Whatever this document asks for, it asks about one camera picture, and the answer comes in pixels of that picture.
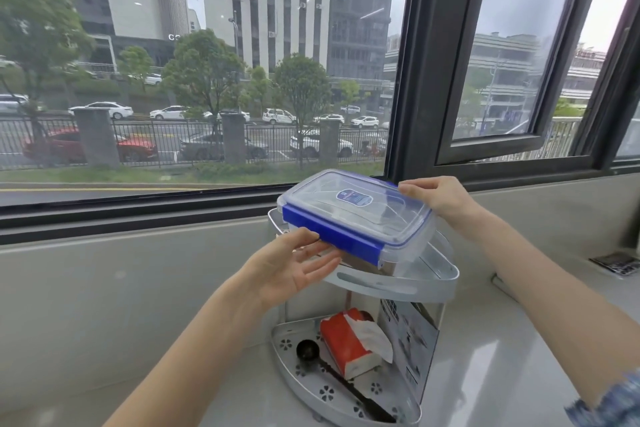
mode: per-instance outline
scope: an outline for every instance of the yellow road line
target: yellow road line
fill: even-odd
[[[25,187],[16,189],[2,189],[0,192],[36,192],[36,191],[192,191],[204,190],[204,187]]]

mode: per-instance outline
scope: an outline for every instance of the right hand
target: right hand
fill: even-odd
[[[451,228],[469,240],[477,240],[484,221],[492,214],[474,201],[458,179],[452,176],[402,181],[398,189],[419,199],[442,216]]]

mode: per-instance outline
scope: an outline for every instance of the food container lid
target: food container lid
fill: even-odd
[[[406,251],[412,238],[419,238],[419,254],[435,231],[434,216],[426,204],[403,196],[394,184],[337,169],[319,172],[294,186],[278,198],[278,207],[288,223],[307,227],[374,265],[379,265],[383,250],[387,250],[382,253],[386,261],[414,258],[403,257],[402,249]],[[377,252],[357,253],[361,247]],[[397,256],[389,255],[394,249]]]

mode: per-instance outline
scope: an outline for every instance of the gray car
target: gray car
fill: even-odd
[[[244,144],[246,157],[249,159],[264,159],[269,156],[269,146],[264,142],[252,141],[245,137]],[[218,134],[217,141],[212,131],[197,133],[188,139],[180,140],[180,157],[182,160],[224,160],[222,134]]]

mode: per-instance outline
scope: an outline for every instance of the grass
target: grass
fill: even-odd
[[[384,162],[350,162],[340,169],[359,174],[379,176],[384,173]],[[194,167],[168,169],[125,167],[99,169],[88,166],[56,167],[52,169],[24,169],[0,171],[1,182],[20,183],[147,183],[147,184],[238,184],[259,185],[301,181],[323,170],[317,164],[300,169],[294,163],[228,165],[205,162]]]

